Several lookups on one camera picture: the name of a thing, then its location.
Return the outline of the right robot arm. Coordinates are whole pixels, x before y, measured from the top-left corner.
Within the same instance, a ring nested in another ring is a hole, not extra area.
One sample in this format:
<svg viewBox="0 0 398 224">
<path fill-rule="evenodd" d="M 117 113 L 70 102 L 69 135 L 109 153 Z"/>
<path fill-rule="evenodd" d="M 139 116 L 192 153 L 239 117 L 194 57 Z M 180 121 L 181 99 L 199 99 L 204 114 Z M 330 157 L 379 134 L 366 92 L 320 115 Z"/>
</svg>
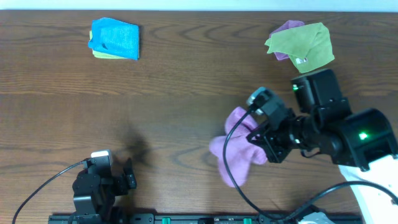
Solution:
<svg viewBox="0 0 398 224">
<path fill-rule="evenodd" d="M 386 116 L 374 108 L 352 112 L 330 69 L 306 73 L 291 84 L 300 114 L 264 87 L 248 98 L 250 112 L 266 117 L 248 141 L 271 163 L 282 162 L 294 149 L 306 158 L 328 155 L 345 181 L 315 198 L 349 187 L 366 223 L 396 223 L 397 139 Z"/>
</svg>

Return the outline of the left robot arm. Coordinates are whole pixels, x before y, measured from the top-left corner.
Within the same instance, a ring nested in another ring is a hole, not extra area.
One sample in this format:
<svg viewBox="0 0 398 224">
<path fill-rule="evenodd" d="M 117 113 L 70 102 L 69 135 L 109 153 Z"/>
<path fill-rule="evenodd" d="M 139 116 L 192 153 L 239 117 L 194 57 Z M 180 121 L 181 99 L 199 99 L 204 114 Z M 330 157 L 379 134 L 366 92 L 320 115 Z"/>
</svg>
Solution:
<svg viewBox="0 0 398 224">
<path fill-rule="evenodd" d="M 88 222 L 110 222 L 116 197 L 137 187 L 132 160 L 123 164 L 117 176 L 112 174 L 109 156 L 89 158 L 84 165 L 72 185 L 76 216 Z"/>
</svg>

